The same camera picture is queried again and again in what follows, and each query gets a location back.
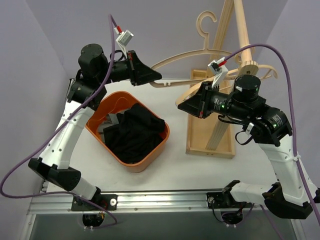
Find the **black pleated skirt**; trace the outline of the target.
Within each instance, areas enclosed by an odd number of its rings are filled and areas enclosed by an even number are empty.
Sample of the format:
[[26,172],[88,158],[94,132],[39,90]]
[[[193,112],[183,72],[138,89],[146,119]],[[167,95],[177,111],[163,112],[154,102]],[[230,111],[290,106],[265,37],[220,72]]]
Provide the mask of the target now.
[[117,124],[103,129],[104,143],[123,163],[142,161],[163,141],[165,121],[141,104],[135,103],[116,117]]

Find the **wooden hanger of grey skirt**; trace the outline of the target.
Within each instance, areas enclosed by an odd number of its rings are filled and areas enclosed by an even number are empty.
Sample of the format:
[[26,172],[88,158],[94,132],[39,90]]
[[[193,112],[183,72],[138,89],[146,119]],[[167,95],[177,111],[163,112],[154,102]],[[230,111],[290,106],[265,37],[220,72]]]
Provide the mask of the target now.
[[241,60],[237,69],[227,72],[228,69],[225,66],[222,66],[222,72],[217,73],[213,77],[201,80],[197,84],[191,86],[190,89],[188,89],[185,93],[183,93],[176,99],[175,105],[178,106],[191,96],[195,95],[201,87],[202,83],[209,83],[212,85],[212,87],[219,87],[220,91],[226,90],[229,93],[229,89],[232,87],[230,81],[234,81],[236,77],[246,74],[247,71],[250,71],[249,75],[255,76],[259,69],[268,69],[266,74],[262,77],[259,77],[259,79],[263,81],[265,79],[271,78],[272,76],[277,79],[278,73],[273,66],[258,64],[252,60],[250,48],[254,48],[254,46],[252,44],[246,45],[245,47],[239,49],[237,53],[232,53],[229,56],[231,58],[233,56],[238,57],[239,55],[241,55]]

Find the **grey pleated skirt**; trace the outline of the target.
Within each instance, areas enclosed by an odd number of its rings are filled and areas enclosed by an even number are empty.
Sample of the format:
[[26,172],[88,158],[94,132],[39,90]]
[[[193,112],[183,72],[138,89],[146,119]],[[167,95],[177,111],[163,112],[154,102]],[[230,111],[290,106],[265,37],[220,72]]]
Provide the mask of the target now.
[[106,115],[106,119],[103,120],[102,123],[98,126],[97,128],[98,133],[101,134],[104,132],[105,128],[119,124],[123,114],[124,114],[124,111],[120,111],[117,113],[108,113]]

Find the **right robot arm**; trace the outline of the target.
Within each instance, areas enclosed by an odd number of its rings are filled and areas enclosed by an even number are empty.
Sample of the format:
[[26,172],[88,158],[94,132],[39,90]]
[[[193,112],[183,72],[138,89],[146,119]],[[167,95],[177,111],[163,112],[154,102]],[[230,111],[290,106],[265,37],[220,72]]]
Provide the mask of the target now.
[[311,198],[308,197],[297,165],[299,160],[294,157],[290,122],[283,111],[267,105],[266,99],[259,96],[260,86],[258,77],[244,74],[235,79],[232,92],[226,94],[204,81],[177,108],[199,119],[217,113],[232,124],[241,125],[272,165],[276,183],[256,185],[233,180],[222,190],[225,205],[233,208],[241,203],[258,204],[279,218],[305,220],[313,211],[311,200],[319,203],[320,190],[309,181]]

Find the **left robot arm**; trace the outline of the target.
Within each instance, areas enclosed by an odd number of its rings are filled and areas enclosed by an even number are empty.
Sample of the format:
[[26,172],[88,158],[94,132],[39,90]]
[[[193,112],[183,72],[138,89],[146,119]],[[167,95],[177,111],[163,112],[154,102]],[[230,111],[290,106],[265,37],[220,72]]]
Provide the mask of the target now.
[[76,143],[106,95],[106,84],[129,80],[133,86],[140,86],[160,80],[162,75],[142,63],[134,50],[113,62],[96,43],[81,49],[78,63],[80,69],[67,95],[58,133],[39,157],[29,160],[28,167],[48,182],[82,197],[83,204],[95,210],[101,203],[100,189],[86,181],[79,170],[70,167]]

